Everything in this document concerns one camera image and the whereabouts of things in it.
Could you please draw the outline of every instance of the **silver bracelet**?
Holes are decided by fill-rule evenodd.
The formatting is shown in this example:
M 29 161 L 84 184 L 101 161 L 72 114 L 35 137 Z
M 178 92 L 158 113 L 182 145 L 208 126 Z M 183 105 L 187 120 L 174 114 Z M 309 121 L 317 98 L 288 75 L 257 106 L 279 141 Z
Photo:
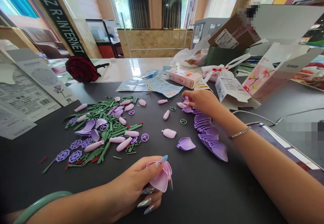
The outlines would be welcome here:
M 244 133 L 246 133 L 247 131 L 250 131 L 250 130 L 251 130 L 251 127 L 248 126 L 247 129 L 245 129 L 245 130 L 243 130 L 243 131 L 241 131 L 241 132 L 239 132 L 239 133 L 237 133 L 237 134 L 234 134 L 234 135 L 230 136 L 229 139 L 233 139 L 233 138 L 235 138 L 236 136 L 239 136 L 239 135 L 241 135 L 241 134 L 244 134 Z

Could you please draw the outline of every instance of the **white cable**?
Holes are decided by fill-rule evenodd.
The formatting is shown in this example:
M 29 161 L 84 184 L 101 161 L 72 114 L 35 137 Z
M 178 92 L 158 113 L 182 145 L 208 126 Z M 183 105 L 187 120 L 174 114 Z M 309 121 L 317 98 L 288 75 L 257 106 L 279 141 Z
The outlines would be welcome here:
M 286 117 L 293 116 L 293 115 L 297 115 L 297 114 L 301 114 L 301 113 L 306 113 L 306 112 L 309 112 L 309 111 L 320 110 L 320 109 L 324 109 L 324 107 L 321 107 L 321 108 L 315 108 L 315 109 L 310 109 L 310 110 L 306 110 L 306 111 L 302 111 L 302 112 L 298 112 L 298 113 L 294 113 L 294 114 L 288 114 L 288 115 L 286 115 L 286 116 L 284 116 L 284 117 L 278 119 L 275 123 L 272 122 L 271 120 L 267 119 L 267 118 L 264 118 L 264 117 L 262 117 L 262 116 L 260 116 L 260 115 L 258 115 L 258 114 L 251 113 L 251 112 L 248 112 L 248 111 L 241 111 L 241 110 L 237 110 L 237 111 L 233 112 L 233 114 L 235 114 L 235 113 L 237 113 L 237 112 L 249 113 L 249 114 L 252 114 L 252 115 L 258 116 L 258 117 L 260 117 L 260 118 L 262 118 L 262 119 L 264 119 L 264 120 L 267 120 L 268 122 L 272 123 L 273 125 L 277 125 L 278 123 L 281 122 L 281 120 L 283 120 L 283 119 L 286 118 Z
M 258 117 L 260 117 L 260 118 L 263 118 L 264 120 L 269 121 L 269 122 L 272 123 L 273 125 L 277 125 L 276 123 L 272 122 L 271 120 L 266 119 L 266 118 L 264 118 L 264 117 L 262 117 L 262 116 L 260 116 L 260 115 L 258 115 L 258 114 L 254 114 L 254 113 L 247 112 L 247 111 L 241 111 L 241 110 L 237 110 L 237 111 L 233 112 L 233 114 L 235 114 L 235 113 L 237 113 L 237 112 L 253 114 L 253 115 L 255 115 L 255 116 L 258 116 Z
M 287 116 L 284 116 L 283 118 L 280 118 L 276 121 L 276 124 L 280 123 L 280 121 L 288 116 L 293 116 L 293 115 L 296 115 L 296 114 L 300 114 L 300 113 L 306 113 L 306 112 L 309 112 L 309 111 L 315 111 L 315 110 L 320 110 L 320 109 L 324 109 L 324 107 L 321 107 L 321 108 L 315 108 L 315 109 L 310 109 L 310 110 L 306 110 L 306 111 L 302 111 L 302 112 L 299 112 L 299 113 L 294 113 L 294 114 L 289 114 Z

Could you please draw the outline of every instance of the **white counter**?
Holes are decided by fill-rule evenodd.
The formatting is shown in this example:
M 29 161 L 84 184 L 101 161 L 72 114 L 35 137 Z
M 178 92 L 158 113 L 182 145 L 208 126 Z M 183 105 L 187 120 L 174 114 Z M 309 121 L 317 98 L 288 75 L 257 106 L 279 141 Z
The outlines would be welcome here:
M 124 81 L 131 79 L 140 79 L 138 76 L 147 71 L 148 69 L 160 69 L 163 66 L 169 66 L 172 58 L 114 58 L 114 59 L 101 59 L 94 65 L 111 63 L 111 66 L 106 68 L 99 68 L 98 73 L 101 74 L 95 83 L 101 82 L 114 82 Z M 177 68 L 189 70 L 192 72 L 202 73 L 200 67 L 188 69 L 183 66 Z M 70 80 L 68 83 L 78 83 L 76 80 Z

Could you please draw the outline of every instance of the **small plastic bag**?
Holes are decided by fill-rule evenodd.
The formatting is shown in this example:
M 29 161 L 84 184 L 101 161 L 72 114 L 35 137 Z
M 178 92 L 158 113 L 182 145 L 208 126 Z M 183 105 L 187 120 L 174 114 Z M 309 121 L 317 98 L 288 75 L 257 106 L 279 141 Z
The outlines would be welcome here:
M 204 82 L 206 83 L 208 80 L 212 82 L 216 82 L 216 79 L 218 76 L 227 77 L 227 78 L 234 78 L 234 75 L 232 72 L 229 71 L 229 69 L 239 65 L 243 61 L 247 60 L 251 55 L 249 53 L 244 54 L 231 62 L 229 62 L 226 66 L 224 65 L 212 65 L 212 66 L 205 66 L 202 67 L 202 71 L 204 72 L 202 74 L 202 77 L 204 78 Z
M 203 58 L 207 56 L 208 49 L 209 49 L 209 43 L 208 40 L 210 38 L 210 35 L 208 34 L 206 37 L 201 39 L 194 47 L 194 49 L 189 50 L 188 48 L 185 48 L 181 51 L 179 51 L 172 61 L 170 62 L 170 65 L 176 66 L 176 64 L 180 64 L 182 66 L 185 66 L 187 68 L 195 68 L 197 67 L 194 63 L 199 63 Z M 188 61 L 191 60 L 194 61 L 193 64 L 189 64 Z

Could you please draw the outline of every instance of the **pink box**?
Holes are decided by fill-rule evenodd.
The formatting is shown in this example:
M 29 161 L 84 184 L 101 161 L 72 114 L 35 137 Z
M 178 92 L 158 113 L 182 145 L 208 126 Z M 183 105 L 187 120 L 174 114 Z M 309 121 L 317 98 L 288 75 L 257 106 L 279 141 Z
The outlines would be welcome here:
M 195 88 L 201 80 L 201 74 L 195 72 L 177 70 L 175 68 L 167 70 L 167 72 L 169 72 L 170 80 L 190 89 Z
M 321 48 L 274 43 L 262 57 L 243 87 L 260 103 L 323 52 Z

